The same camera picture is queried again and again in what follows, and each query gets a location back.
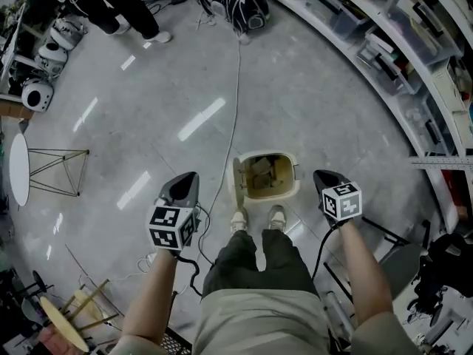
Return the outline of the wooden stool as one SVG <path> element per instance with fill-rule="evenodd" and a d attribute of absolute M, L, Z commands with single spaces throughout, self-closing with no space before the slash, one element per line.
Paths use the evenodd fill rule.
<path fill-rule="evenodd" d="M 91 322 L 88 325 L 82 326 L 80 328 L 77 328 L 75 326 L 74 319 L 82 311 L 84 311 L 88 305 L 91 305 L 95 302 L 94 298 L 100 292 L 102 292 L 104 287 L 109 283 L 111 283 L 111 280 L 105 279 L 98 287 L 95 288 L 94 291 L 91 292 L 91 294 L 86 294 L 84 292 L 85 297 L 82 300 L 79 300 L 79 305 L 69 315 L 66 315 L 66 312 L 77 297 L 76 294 L 74 294 L 67 300 L 66 304 L 62 307 L 62 309 L 57 308 L 47 297 L 40 297 L 40 305 L 44 313 L 47 315 L 49 321 L 57 330 L 57 332 L 67 342 L 69 342 L 71 345 L 73 345 L 75 348 L 82 351 L 83 353 L 89 352 L 89 346 L 83 337 L 83 332 L 110 322 L 111 320 L 116 318 L 118 314 L 109 315 L 107 317 L 101 317 L 100 319 L 96 319 L 94 322 Z"/>

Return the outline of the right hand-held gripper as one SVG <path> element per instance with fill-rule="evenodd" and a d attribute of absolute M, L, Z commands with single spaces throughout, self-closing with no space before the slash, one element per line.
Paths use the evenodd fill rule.
<path fill-rule="evenodd" d="M 356 182 L 338 172 L 319 169 L 313 172 L 313 182 L 319 197 L 318 208 L 330 228 L 342 226 L 362 215 L 362 191 Z"/>

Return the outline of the person's left shoe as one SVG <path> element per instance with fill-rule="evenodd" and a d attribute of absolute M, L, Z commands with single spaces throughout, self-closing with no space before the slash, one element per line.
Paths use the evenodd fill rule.
<path fill-rule="evenodd" d="M 248 230 L 248 213 L 245 208 L 241 208 L 234 212 L 230 221 L 231 234 L 234 235 L 238 231 Z"/>

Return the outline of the white round-window carrier backpack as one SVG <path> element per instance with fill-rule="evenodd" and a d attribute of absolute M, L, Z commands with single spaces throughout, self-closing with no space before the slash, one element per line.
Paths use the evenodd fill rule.
<path fill-rule="evenodd" d="M 34 112 L 46 112 L 54 96 L 54 88 L 48 80 L 28 78 L 22 84 L 21 102 Z"/>

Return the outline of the round white side table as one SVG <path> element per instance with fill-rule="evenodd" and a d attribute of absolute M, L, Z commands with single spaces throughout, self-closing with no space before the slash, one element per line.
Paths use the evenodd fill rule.
<path fill-rule="evenodd" d="M 32 189 L 55 195 L 79 197 L 89 155 L 89 149 L 32 148 L 29 147 L 26 137 L 18 133 L 10 146 L 8 162 L 10 186 L 15 201 L 20 207 L 26 206 Z M 82 159 L 82 165 L 78 179 L 74 180 L 69 162 L 79 158 Z M 68 189 L 37 179 L 41 174 L 57 166 L 61 166 L 64 170 L 69 183 Z"/>

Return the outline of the cluttered white work table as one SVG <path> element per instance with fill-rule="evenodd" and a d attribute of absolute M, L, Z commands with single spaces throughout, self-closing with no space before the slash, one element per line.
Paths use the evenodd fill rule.
<path fill-rule="evenodd" d="M 26 7 L 27 1 L 22 4 L 19 10 L 16 29 L 13 31 L 12 39 L 8 44 L 6 50 L 4 51 L 2 57 L 0 58 L 0 61 L 2 62 L 2 68 L 0 72 L 0 100 L 12 101 L 15 103 L 21 103 L 22 100 L 20 96 L 11 95 L 7 93 L 9 71 L 11 66 L 15 61 L 33 68 L 36 68 L 37 66 L 36 62 L 33 59 L 19 55 L 17 53 L 18 36 L 21 29 L 23 28 L 23 17 Z"/>

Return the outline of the person's right forearm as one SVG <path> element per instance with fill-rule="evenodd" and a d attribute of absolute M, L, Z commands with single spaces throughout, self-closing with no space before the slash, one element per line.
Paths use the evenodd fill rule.
<path fill-rule="evenodd" d="M 384 272 L 365 244 L 355 222 L 339 229 L 359 325 L 376 315 L 392 313 L 392 295 Z"/>

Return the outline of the person's left forearm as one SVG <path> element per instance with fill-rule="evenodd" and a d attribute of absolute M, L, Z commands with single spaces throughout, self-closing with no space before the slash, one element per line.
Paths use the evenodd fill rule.
<path fill-rule="evenodd" d="M 168 250 L 160 249 L 139 293 L 126 312 L 122 336 L 135 336 L 160 345 L 171 312 L 171 296 L 177 258 Z"/>

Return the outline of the person's right shoe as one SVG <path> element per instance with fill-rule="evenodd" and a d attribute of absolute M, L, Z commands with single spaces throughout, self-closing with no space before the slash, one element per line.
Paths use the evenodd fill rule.
<path fill-rule="evenodd" d="M 285 208 L 281 205 L 274 205 L 268 213 L 268 229 L 284 232 L 287 225 Z"/>

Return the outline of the cardboard box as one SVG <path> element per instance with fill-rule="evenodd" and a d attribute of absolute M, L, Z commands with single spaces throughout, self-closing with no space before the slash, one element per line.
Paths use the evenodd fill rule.
<path fill-rule="evenodd" d="M 18 120 L 30 120 L 34 116 L 34 112 L 21 103 L 0 98 L 0 116 Z"/>

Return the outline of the grey carrier backpack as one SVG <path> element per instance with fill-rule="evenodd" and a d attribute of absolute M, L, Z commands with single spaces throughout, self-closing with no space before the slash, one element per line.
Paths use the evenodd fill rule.
<path fill-rule="evenodd" d="M 85 26 L 68 18 L 57 18 L 50 28 L 51 38 L 67 51 L 74 50 L 85 34 Z"/>

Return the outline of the cream plastic trash bin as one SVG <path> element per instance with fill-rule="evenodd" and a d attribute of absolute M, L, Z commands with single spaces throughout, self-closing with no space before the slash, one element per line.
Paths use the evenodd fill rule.
<path fill-rule="evenodd" d="M 251 186 L 250 161 L 255 157 L 280 155 L 284 161 L 282 167 L 284 182 L 281 186 L 269 189 L 254 189 Z M 256 150 L 246 152 L 234 158 L 228 164 L 228 191 L 237 208 L 269 201 L 284 200 L 292 197 L 300 190 L 302 171 L 296 157 L 282 150 Z"/>

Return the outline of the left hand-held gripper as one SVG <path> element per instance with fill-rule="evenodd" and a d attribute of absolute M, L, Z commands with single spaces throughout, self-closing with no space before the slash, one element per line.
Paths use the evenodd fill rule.
<path fill-rule="evenodd" d="M 165 183 L 147 214 L 147 233 L 159 249 L 182 251 L 200 224 L 197 207 L 200 176 L 186 172 Z"/>

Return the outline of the black office chair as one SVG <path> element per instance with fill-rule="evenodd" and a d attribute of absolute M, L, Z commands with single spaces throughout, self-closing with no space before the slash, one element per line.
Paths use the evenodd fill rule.
<path fill-rule="evenodd" d="M 443 309 L 443 293 L 452 288 L 461 296 L 473 298 L 473 242 L 458 233 L 445 234 L 431 242 L 421 267 L 414 291 L 417 298 L 408 304 L 418 314 L 437 323 Z"/>

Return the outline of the person's shoe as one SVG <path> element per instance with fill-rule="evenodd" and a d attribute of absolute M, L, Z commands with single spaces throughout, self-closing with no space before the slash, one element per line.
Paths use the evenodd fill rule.
<path fill-rule="evenodd" d="M 287 225 L 285 208 L 281 205 L 274 205 L 268 213 L 268 229 L 284 232 Z"/>
<path fill-rule="evenodd" d="M 234 235 L 238 231 L 248 230 L 248 213 L 245 208 L 241 208 L 234 212 L 230 221 L 231 234 Z"/>

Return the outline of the perforated metal shelf post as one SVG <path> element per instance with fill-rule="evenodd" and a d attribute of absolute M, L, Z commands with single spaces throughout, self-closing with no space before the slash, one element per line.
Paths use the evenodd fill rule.
<path fill-rule="evenodd" d="M 407 161 L 415 169 L 460 170 L 473 172 L 473 156 L 409 157 Z"/>

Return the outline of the person's beige shirt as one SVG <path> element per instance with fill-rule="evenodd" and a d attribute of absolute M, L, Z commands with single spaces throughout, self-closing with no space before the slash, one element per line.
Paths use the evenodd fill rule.
<path fill-rule="evenodd" d="M 306 291 L 225 289 L 206 296 L 191 355 L 330 355 L 321 300 Z M 422 355 L 398 318 L 357 327 L 351 355 Z"/>

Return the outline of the white dark-window carrier backpack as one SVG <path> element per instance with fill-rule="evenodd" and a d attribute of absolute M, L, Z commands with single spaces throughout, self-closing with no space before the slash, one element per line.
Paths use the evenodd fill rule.
<path fill-rule="evenodd" d="M 35 62 L 52 78 L 62 73 L 67 61 L 68 52 L 55 42 L 42 45 L 35 56 Z"/>

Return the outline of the grey folding chair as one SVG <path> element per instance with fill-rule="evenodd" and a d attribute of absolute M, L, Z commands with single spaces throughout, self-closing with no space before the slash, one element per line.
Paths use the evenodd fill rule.
<path fill-rule="evenodd" d="M 412 286 L 412 282 L 421 269 L 421 257 L 427 253 L 431 222 L 423 220 L 419 225 L 423 233 L 422 242 L 419 244 L 409 241 L 365 216 L 362 216 L 361 219 L 381 231 L 384 234 L 384 239 L 392 244 L 392 248 L 381 258 L 380 264 L 389 283 L 393 300 L 401 298 L 400 302 L 395 303 L 395 307 L 400 311 L 401 304 L 406 302 L 406 298 L 402 297 L 402 294 Z"/>

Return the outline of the black striped carrier backpack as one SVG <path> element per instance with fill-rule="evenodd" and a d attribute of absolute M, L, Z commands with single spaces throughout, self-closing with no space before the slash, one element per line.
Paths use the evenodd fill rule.
<path fill-rule="evenodd" d="M 211 0 L 211 9 L 222 16 L 237 35 L 263 28 L 270 18 L 266 0 Z"/>

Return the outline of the brown rubbish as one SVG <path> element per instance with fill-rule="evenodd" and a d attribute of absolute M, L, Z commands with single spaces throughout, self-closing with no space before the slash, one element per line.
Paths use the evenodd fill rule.
<path fill-rule="evenodd" d="M 284 161 L 280 155 L 255 157 L 250 161 L 251 186 L 254 189 L 276 188 L 283 184 Z"/>

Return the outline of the black metal stand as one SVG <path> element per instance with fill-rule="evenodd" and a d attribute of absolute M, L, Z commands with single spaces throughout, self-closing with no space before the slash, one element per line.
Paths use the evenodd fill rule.
<path fill-rule="evenodd" d="M 16 297 L 23 297 L 24 299 L 28 299 L 31 297 L 38 296 L 39 294 L 43 294 L 48 292 L 52 285 L 47 285 L 43 279 L 41 278 L 40 274 L 33 270 L 32 272 L 34 282 L 27 287 L 17 291 L 15 293 Z"/>

